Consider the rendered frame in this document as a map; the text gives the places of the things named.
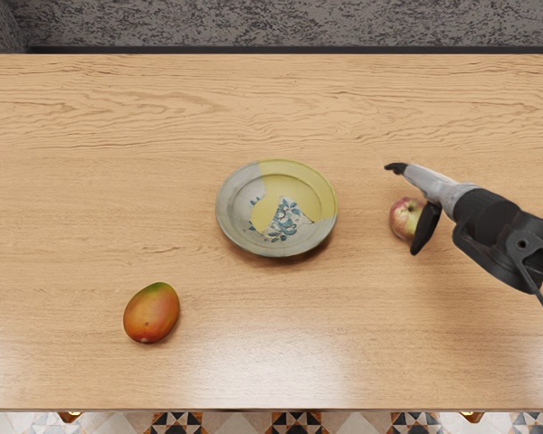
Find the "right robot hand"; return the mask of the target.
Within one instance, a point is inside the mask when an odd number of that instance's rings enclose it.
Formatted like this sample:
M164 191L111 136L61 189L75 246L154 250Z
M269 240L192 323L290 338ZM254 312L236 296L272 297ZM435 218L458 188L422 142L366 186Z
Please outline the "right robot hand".
M454 181L421 165L391 163L385 165L384 169L401 175L409 184L419 189L426 200L410 247L413 256L432 238L442 212L454 222L456 204L465 194L479 188L473 183Z

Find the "grey and yellow patterned plate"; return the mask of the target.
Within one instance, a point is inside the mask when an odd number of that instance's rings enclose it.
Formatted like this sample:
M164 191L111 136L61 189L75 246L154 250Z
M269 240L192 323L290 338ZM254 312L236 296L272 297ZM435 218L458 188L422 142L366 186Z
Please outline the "grey and yellow patterned plate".
M338 199L317 169L291 159L261 159L224 180L215 216L223 234L241 249L287 258L311 251L329 237L338 218Z

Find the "red and green apple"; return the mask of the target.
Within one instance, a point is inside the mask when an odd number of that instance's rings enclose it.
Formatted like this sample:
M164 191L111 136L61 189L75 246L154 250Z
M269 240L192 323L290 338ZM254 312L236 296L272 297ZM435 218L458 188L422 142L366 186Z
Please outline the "red and green apple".
M402 197L395 201L389 210L389 226L402 241L414 239L417 223L424 209L425 202L415 197Z

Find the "red and green mango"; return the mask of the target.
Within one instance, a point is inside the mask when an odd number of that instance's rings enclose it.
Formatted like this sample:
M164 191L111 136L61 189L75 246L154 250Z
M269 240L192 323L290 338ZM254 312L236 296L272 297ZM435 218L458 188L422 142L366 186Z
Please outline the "red and green mango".
M142 288L127 303L123 313L126 335L140 344L153 344L166 338L180 316L177 292L165 282Z

